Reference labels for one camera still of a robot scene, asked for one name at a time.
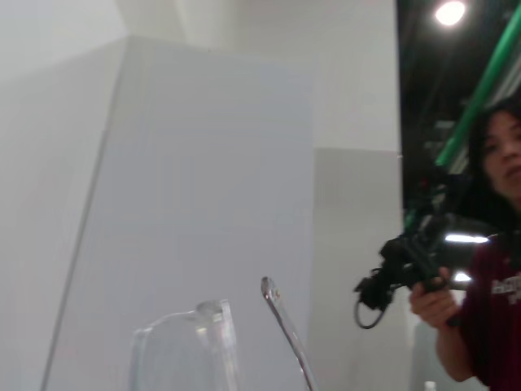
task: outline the transparent plastic holder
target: transparent plastic holder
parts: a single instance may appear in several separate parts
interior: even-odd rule
[[[237,342],[227,301],[166,316],[134,336],[129,391],[239,391]]]

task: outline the black hair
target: black hair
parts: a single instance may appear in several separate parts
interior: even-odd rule
[[[507,112],[521,121],[521,99],[504,99],[479,114],[469,137],[468,169],[473,177],[471,191],[475,217],[496,227],[500,232],[511,234],[518,226],[517,213],[502,195],[496,193],[484,171],[484,144],[488,128],[492,118],[499,112]]]

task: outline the woman's hand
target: woman's hand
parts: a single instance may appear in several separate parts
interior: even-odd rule
[[[450,278],[449,270],[445,267],[440,268],[440,275],[447,281]],[[442,283],[442,280],[437,278],[434,283]],[[425,293],[423,284],[417,283],[413,286],[409,301],[413,314],[418,315],[423,322],[438,330],[449,327],[447,321],[460,310],[449,287]]]

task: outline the woman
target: woman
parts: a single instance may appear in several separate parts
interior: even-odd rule
[[[471,284],[460,308],[448,289],[410,296],[412,311],[437,329],[436,351],[456,381],[476,376],[492,391],[521,389],[521,262],[518,216],[521,214],[521,103],[507,99],[486,111],[469,143],[477,195],[490,212],[488,222],[501,228],[479,246],[472,261]],[[449,271],[440,270],[443,278]],[[457,327],[447,320],[459,314]]]

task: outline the maroon t-shirt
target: maroon t-shirt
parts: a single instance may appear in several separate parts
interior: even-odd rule
[[[460,324],[472,370],[491,391],[521,390],[521,273],[504,247],[497,237],[479,246]]]

